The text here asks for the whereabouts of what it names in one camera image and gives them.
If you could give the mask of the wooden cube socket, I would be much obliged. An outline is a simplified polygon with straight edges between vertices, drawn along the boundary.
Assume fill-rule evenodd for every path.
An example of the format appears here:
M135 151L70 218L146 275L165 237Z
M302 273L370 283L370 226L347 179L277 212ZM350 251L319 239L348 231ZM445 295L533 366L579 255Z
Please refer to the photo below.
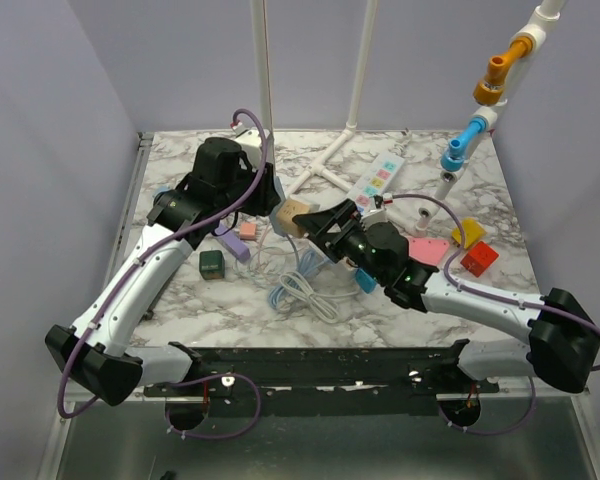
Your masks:
M278 213L278 219L285 231L285 234L295 238L302 238L305 235L306 230L297 225L294 222L294 218L298 215L314 213L318 210L319 205L316 203L307 203L302 200L288 198Z

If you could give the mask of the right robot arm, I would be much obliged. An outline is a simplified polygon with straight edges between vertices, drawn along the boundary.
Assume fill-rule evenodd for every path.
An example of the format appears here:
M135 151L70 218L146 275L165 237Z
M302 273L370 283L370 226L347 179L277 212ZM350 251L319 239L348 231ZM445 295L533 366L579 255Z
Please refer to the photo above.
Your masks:
M585 389L600 349L598 328L568 291L532 295L481 287L411 257L409 242L389 221L367 225L355 203L293 218L301 232L332 261L351 260L403 309L460 317L507 334L469 342L444 362L440 379L460 392L495 376L537 377L577 394Z

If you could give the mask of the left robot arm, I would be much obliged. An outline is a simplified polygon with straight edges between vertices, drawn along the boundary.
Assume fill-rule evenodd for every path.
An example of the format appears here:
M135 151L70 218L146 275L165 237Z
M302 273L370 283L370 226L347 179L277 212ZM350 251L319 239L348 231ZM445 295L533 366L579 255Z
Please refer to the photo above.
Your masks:
M232 213L269 216L281 202L275 163L239 142L209 137L193 168L153 200L132 253L100 296L68 327L54 325L45 344L62 372L110 406L135 388L168 383L194 393L200 368L181 347L128 350L132 333L152 302L204 238Z

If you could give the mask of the red cube socket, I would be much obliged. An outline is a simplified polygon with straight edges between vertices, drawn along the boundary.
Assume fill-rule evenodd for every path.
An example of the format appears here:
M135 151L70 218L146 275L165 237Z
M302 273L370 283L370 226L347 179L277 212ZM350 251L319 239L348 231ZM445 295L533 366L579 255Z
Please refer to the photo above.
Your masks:
M496 250L479 241L462 258L461 265L475 277L480 277L498 258Z

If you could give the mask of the yellow cube socket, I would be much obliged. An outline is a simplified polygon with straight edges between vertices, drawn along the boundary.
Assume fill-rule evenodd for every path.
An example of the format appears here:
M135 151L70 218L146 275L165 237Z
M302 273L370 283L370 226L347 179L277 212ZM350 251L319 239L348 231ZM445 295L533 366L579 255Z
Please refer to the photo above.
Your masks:
M456 227L451 238L457 246L470 249L486 235L486 230L474 218L465 218L461 221L462 228Z

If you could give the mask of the purple USB power strip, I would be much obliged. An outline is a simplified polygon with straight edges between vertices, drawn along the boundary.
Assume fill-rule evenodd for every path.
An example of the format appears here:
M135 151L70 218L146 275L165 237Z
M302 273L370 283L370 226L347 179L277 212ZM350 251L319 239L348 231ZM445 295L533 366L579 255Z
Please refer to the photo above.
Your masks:
M251 258L249 247L239 236L225 225L220 224L214 231L216 240L240 263L247 263Z

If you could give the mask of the light blue charger plug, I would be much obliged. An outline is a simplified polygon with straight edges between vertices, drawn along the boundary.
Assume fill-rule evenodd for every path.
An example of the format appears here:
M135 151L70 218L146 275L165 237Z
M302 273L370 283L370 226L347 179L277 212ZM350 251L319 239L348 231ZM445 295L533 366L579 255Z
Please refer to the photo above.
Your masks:
M170 190L169 186L160 186L158 187L153 194L153 200L157 201L161 195L167 193Z

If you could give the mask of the white round plug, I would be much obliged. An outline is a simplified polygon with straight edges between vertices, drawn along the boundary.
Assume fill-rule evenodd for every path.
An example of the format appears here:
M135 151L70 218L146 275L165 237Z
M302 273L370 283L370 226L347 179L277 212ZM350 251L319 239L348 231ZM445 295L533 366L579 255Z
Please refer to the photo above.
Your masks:
M323 294L313 289L304 276L293 271L280 275L281 288L292 298L304 303L309 310L324 323L336 324L340 321L337 302L354 297L357 291L341 294Z

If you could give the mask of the dark green cube socket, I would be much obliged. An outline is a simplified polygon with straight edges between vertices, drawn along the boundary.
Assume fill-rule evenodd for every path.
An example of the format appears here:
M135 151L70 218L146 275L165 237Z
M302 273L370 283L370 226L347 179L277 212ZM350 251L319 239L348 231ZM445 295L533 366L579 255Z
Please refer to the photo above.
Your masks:
M207 250L199 254L199 273L206 280L225 278L225 258L220 250Z

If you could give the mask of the pink triangular power strip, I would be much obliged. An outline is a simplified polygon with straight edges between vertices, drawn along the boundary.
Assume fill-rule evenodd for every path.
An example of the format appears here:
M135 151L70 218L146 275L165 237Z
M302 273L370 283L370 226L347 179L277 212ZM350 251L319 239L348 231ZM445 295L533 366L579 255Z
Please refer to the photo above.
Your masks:
M411 237L408 242L409 256L431 266L438 266L450 247L447 240L440 238Z

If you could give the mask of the white multicolour power strip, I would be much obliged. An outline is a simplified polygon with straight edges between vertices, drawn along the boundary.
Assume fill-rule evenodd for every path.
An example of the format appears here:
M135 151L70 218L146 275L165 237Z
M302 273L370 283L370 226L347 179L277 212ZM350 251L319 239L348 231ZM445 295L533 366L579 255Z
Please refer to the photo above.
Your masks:
M374 197L387 191L404 163L405 159L394 153L380 153L349 189L347 197L355 202L361 213L373 209Z

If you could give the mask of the pink charger plug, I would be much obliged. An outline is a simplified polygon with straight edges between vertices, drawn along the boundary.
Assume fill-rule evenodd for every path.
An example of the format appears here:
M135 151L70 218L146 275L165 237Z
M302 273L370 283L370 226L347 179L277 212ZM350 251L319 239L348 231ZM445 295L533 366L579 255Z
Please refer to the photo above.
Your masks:
M257 224L244 222L239 228L239 238L243 241L255 241L257 239Z

